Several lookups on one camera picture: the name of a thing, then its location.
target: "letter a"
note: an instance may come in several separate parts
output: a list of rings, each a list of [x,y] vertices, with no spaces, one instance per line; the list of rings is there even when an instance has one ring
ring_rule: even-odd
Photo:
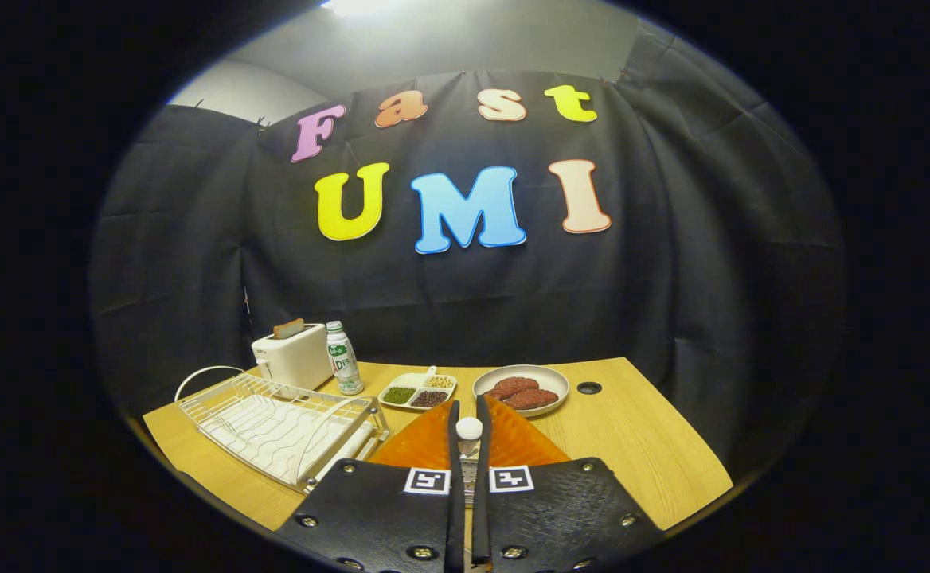
[[[426,113],[428,105],[422,103],[422,92],[410,90],[391,95],[381,103],[381,113],[377,116],[377,127],[391,127],[399,121],[416,119]]]

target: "blue letter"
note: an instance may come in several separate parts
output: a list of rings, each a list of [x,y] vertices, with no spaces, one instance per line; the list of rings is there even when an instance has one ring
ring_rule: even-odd
[[[484,225],[479,244],[508,247],[524,243],[526,232],[518,226],[511,196],[511,182],[517,174],[511,167],[487,167],[479,171],[468,199],[443,173],[415,178],[411,186],[419,193],[422,204],[422,239],[415,244],[417,253],[428,255],[449,249],[451,241],[440,231],[440,219],[444,219],[458,244],[468,247],[480,215]]]

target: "sectioned plate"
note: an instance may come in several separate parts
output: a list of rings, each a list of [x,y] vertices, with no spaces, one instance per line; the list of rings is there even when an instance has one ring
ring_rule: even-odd
[[[425,382],[426,380],[429,380],[430,374],[436,375],[437,377],[447,378],[447,380],[451,381],[451,387],[450,388],[426,387]],[[379,402],[382,403],[382,405],[385,405],[388,407],[403,407],[406,410],[426,411],[426,410],[429,410],[430,407],[432,406],[422,407],[422,406],[411,405],[412,400],[416,399],[416,397],[419,395],[419,392],[443,392],[445,395],[444,399],[441,400],[439,403],[435,403],[435,406],[437,406],[437,405],[440,405],[440,403],[447,402],[447,399],[451,398],[451,394],[454,394],[455,388],[457,387],[458,387],[458,378],[449,376],[447,374],[436,374],[436,366],[432,366],[426,372],[419,372],[419,373],[411,372],[408,374],[402,374],[401,376],[398,376],[397,378],[395,378],[395,380],[391,380],[391,384],[386,385],[386,388],[384,388],[384,391],[382,391],[381,394],[377,396],[377,399],[379,400]],[[384,396],[388,394],[388,389],[390,388],[411,388],[411,389],[414,389],[414,393],[412,394],[411,398],[409,398],[408,402],[406,403],[392,403],[384,399]]]
[[[490,370],[490,372],[476,378],[475,384],[472,384],[472,395],[479,400],[479,396],[484,394],[484,392],[489,392],[491,389],[494,389],[497,382],[512,376],[532,378],[532,380],[539,382],[539,388],[549,389],[550,392],[555,392],[557,396],[560,396],[560,398],[557,398],[557,402],[548,403],[548,405],[544,407],[534,407],[531,410],[517,410],[519,414],[526,418],[541,416],[546,412],[556,409],[556,407],[560,407],[561,403],[564,403],[564,399],[568,398],[570,384],[568,384],[568,380],[564,377],[564,374],[552,368],[533,366],[531,364],[516,364],[514,366],[504,366]]]

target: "meat patty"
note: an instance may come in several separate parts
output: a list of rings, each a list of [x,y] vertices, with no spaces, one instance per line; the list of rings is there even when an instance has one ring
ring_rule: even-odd
[[[491,389],[487,394],[493,396],[497,400],[504,400],[528,388],[539,388],[539,382],[532,380],[532,378],[512,376],[497,382],[494,389]]]
[[[534,407],[549,406],[559,398],[560,396],[553,394],[549,389],[527,388],[504,400],[504,403],[515,410],[531,410]]]

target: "wooden table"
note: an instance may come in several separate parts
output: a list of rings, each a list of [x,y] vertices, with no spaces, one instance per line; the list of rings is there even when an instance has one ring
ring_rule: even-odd
[[[673,526],[730,489],[730,476],[713,451],[626,359],[548,366],[568,378],[571,392],[557,410],[532,418],[532,423],[571,458],[602,459],[659,528]],[[361,362],[359,369],[366,384],[363,396],[377,396],[400,374],[426,371],[420,366],[368,362]],[[472,384],[488,370],[437,366],[437,373],[458,378],[451,399],[461,403],[462,417],[475,416]],[[581,394],[575,387],[586,380],[600,382],[603,391]],[[333,377],[316,389],[340,394]],[[392,435],[419,415],[383,408]],[[279,528],[305,498],[226,454],[197,431],[177,403],[159,407],[143,419],[175,468],[268,529]],[[471,530],[471,513],[466,511],[466,531]]]

